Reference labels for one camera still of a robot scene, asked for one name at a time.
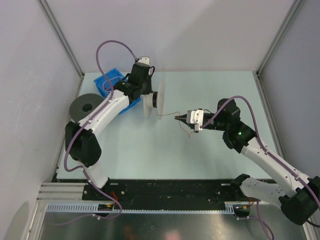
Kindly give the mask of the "light grey cable spool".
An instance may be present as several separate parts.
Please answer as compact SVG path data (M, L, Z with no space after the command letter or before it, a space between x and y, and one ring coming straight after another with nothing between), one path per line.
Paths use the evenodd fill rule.
M143 111L144 116L149 118L152 110L156 109L156 115L159 120L163 117L165 98L165 84L163 81L159 82L157 91L143 95Z

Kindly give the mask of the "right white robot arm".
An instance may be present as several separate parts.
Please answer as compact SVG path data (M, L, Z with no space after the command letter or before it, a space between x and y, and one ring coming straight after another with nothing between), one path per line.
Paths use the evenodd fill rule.
M265 144L259 134L257 122L253 128L241 121L241 110L236 96L223 98L215 113L204 109L188 110L175 116L193 132L202 130L222 131L225 145L257 164L274 183L265 183L241 174L234 179L231 196L242 201L252 197L279 208L294 224L303 225L320 208L320 178L310 177L297 170Z

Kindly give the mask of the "blue plastic bin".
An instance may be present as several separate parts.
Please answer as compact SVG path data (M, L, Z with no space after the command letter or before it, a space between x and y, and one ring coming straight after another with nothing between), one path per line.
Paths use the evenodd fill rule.
M105 73L106 77L109 79L110 83L114 86L117 82L122 80L125 76L118 71L117 68L113 68L107 73ZM108 95L111 93L111 85L106 80L106 78L102 75L94 80L94 83L97 87L97 90L99 91L100 95L104 98L108 97ZM119 115L125 113L129 109L131 109L133 106L138 104L141 101L141 98L139 97L137 100L134 100L132 103L129 104L125 109L123 109Z

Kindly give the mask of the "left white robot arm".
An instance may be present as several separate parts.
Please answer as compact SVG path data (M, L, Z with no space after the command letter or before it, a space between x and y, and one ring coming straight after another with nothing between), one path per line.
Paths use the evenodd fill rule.
M131 72L118 81L111 93L86 117L65 126L64 169L72 172L81 168L87 179L94 184L93 194L100 200L110 196L106 184L108 175L100 162L102 149L97 136L125 108L142 96L153 93L153 67L150 58L143 56L132 66Z

